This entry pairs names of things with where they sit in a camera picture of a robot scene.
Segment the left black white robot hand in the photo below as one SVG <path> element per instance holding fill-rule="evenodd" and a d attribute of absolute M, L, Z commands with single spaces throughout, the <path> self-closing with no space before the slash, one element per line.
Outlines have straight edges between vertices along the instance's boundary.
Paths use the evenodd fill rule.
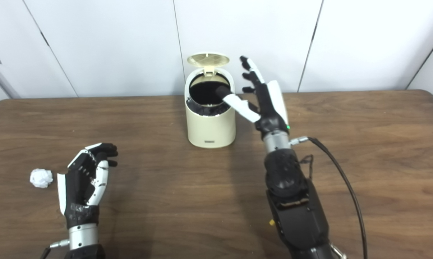
<path fill-rule="evenodd" d="M 69 162 L 66 174 L 57 174 L 60 211 L 67 229 L 84 224 L 98 224 L 99 204 L 107 187 L 109 168 L 118 163 L 113 143 L 97 143 L 81 149 Z"/>

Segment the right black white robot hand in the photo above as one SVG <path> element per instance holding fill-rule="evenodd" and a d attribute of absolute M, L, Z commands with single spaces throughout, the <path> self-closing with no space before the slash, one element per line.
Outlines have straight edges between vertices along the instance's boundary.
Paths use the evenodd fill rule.
<path fill-rule="evenodd" d="M 258 105 L 241 99 L 238 95 L 219 86 L 215 93 L 242 117 L 255 125 L 261 136 L 275 131 L 289 133 L 289 121 L 281 87 L 277 80 L 266 82 L 254 61 L 240 56 L 241 65 L 246 70 L 242 76 L 252 83 L 242 88 L 245 94 L 254 94 Z"/>

